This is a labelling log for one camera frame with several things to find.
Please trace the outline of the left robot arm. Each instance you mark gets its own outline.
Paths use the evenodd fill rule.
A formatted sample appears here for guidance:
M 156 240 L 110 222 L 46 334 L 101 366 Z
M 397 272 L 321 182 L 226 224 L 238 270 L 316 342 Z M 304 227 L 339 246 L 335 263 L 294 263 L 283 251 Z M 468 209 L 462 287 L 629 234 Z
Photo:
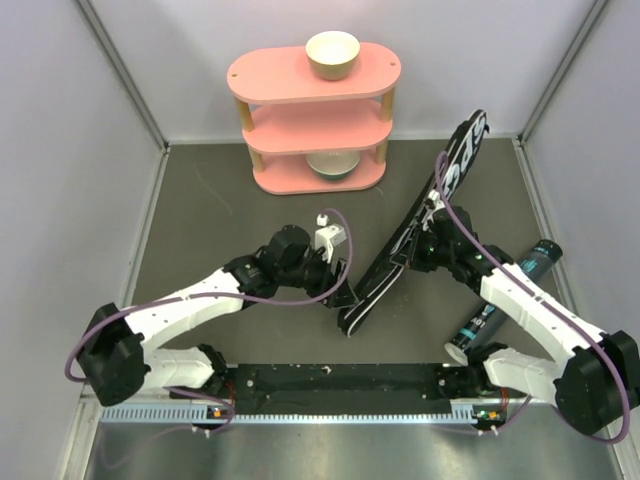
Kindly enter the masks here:
M 257 303 L 274 304 L 281 287 L 300 289 L 306 304 L 352 306 L 347 260 L 335 258 L 350 239 L 339 224 L 313 234 L 287 225 L 257 251 L 237 257 L 203 280 L 146 305 L 98 308 L 74 358 L 98 401 L 119 405 L 141 391 L 186 388 L 216 396 L 226 387 L 227 364 L 214 347 L 172 350 L 167 343 L 221 316 Z

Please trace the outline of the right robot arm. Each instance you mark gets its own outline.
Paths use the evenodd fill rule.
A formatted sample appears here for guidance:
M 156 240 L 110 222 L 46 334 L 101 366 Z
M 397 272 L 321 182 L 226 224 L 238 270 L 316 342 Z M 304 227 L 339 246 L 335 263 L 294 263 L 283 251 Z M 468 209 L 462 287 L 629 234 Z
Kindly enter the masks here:
M 556 301 L 502 250 L 481 244 L 462 208 L 429 209 L 409 231 L 406 267 L 444 268 L 486 303 L 445 346 L 469 368 L 474 393 L 514 389 L 554 407 L 585 436 L 619 421 L 610 441 L 627 437 L 639 405 L 639 348 L 629 334 L 607 333 Z

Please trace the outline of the black racket bag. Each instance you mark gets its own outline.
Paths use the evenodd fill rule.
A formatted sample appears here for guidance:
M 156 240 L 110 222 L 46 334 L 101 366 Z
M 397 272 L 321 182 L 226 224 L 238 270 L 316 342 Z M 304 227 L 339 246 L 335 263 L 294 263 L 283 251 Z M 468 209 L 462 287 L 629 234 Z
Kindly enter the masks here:
M 447 166 L 437 169 L 441 173 L 446 199 L 450 199 L 464 181 L 484 135 L 489 131 L 487 112 L 478 109 L 459 124 L 452 134 L 445 148 Z M 436 193 L 436 180 L 430 177 L 400 225 L 356 284 L 357 303 L 342 309 L 337 317 L 337 325 L 346 337 L 358 331 L 376 304 L 404 272 L 407 250 L 417 239 L 418 232 L 427 226 L 427 218 L 433 215 L 432 199 Z

